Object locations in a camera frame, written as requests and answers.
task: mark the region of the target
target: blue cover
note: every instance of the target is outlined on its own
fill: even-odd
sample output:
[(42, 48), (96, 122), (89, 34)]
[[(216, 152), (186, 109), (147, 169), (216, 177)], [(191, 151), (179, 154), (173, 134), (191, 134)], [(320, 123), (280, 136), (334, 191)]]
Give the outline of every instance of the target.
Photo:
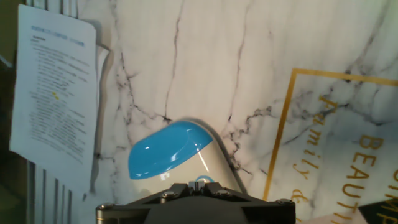
[(207, 131), (195, 123), (172, 123), (133, 146), (129, 156), (130, 178), (146, 179), (173, 169), (212, 140)]

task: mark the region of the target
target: gold border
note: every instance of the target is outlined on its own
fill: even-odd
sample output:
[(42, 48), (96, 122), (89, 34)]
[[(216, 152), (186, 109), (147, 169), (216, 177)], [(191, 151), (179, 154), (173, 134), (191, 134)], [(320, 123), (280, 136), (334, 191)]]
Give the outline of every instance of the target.
[(274, 149), (272, 150), (271, 162), (269, 163), (266, 187), (264, 188), (264, 195), (262, 197), (263, 200), (267, 200), (269, 189), (271, 187), (272, 175), (274, 173), (274, 167), (275, 167), (275, 163), (276, 163), (276, 159), (277, 159), (277, 155), (278, 155), (280, 141), (282, 139), (282, 134), (284, 132), (287, 111), (289, 110), (289, 105), (290, 105), (290, 102), (292, 101), (293, 89), (294, 89), (297, 74), (316, 75), (316, 76), (329, 77), (329, 78), (339, 78), (339, 79), (344, 79), (344, 80), (369, 82), (369, 83), (375, 83), (375, 84), (379, 84), (379, 85), (398, 86), (398, 80), (389, 80), (386, 78), (378, 78), (378, 77), (365, 77), (365, 76), (361, 76), (361, 75), (349, 75), (349, 74), (338, 73), (338, 72), (324, 72), (324, 71), (319, 71), (319, 70), (293, 68), (292, 76), (290, 77), (289, 87), (288, 87), (287, 93), (286, 93), (284, 107), (282, 110), (282, 115), (281, 115), (280, 121), (279, 121), (278, 133), (277, 133), (277, 136), (275, 139)]

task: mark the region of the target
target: device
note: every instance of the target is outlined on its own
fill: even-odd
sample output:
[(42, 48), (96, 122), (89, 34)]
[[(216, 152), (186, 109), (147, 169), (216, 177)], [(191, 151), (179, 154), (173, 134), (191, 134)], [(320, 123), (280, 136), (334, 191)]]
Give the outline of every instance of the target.
[(222, 187), (219, 183), (190, 182), (127, 205), (96, 208), (97, 224), (294, 224), (295, 203), (288, 199), (265, 202)]
[(137, 142), (128, 168), (129, 194), (137, 199), (191, 181), (242, 191), (214, 135), (194, 121), (176, 121)]

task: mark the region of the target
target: white paper sheet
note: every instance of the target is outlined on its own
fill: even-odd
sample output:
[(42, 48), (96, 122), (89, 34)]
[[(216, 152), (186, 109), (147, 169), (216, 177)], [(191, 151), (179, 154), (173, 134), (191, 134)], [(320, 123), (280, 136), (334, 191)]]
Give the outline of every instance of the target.
[(97, 108), (100, 108), (100, 89), (101, 89), (101, 77), (102, 77), (102, 69), (106, 60), (106, 57), (109, 54), (109, 50), (96, 46), (96, 55), (97, 55)]
[(20, 5), (18, 29), (10, 150), (86, 193), (98, 109), (95, 28)]

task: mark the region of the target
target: marble wall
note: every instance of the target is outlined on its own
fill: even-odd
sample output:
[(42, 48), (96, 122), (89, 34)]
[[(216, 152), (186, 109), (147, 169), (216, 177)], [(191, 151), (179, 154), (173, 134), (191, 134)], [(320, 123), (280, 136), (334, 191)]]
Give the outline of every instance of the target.
[[(291, 198), (301, 220), (334, 213), (341, 223), (359, 206), (398, 196), (398, 81), (297, 69), (292, 76), (267, 199)], [(305, 114), (290, 122), (298, 110)]]
[[(294, 67), (398, 77), (393, 0), (80, 0), (78, 8), (112, 50), (85, 207), (135, 200), (130, 148), (184, 117), (202, 119), (219, 133), (248, 193), (262, 198)], [(335, 94), (347, 98), (361, 88), (335, 85)], [(311, 116), (302, 105), (312, 86), (329, 83), (318, 80), (295, 92), (287, 118), (302, 130)], [(352, 107), (369, 113), (364, 104)], [(294, 144), (299, 135), (283, 135), (281, 144)], [(81, 212), (83, 220), (92, 216)]]

